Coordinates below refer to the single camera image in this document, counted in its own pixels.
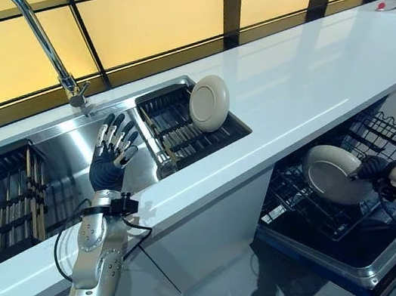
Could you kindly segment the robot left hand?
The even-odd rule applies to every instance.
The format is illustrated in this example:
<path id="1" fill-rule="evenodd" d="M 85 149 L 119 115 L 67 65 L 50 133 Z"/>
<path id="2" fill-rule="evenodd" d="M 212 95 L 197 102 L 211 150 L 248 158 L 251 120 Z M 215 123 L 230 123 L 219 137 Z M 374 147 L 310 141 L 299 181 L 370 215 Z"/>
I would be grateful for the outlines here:
<path id="1" fill-rule="evenodd" d="M 109 114 L 100 126 L 89 167 L 89 181 L 95 192 L 121 191 L 125 170 L 138 152 L 134 141 L 135 123 L 125 123 L 125 113 Z"/>

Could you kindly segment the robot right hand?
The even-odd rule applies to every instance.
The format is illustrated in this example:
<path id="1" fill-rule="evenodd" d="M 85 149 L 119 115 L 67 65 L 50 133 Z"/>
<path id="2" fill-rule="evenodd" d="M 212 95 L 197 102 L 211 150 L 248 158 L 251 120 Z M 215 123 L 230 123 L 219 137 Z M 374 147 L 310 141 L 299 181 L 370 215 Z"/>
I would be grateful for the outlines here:
<path id="1" fill-rule="evenodd" d="M 390 162 L 379 156 L 367 156 L 361 165 L 348 175 L 350 181 L 365 181 L 370 183 L 374 190 L 386 182 L 389 174 L 396 166 L 396 161 Z"/>

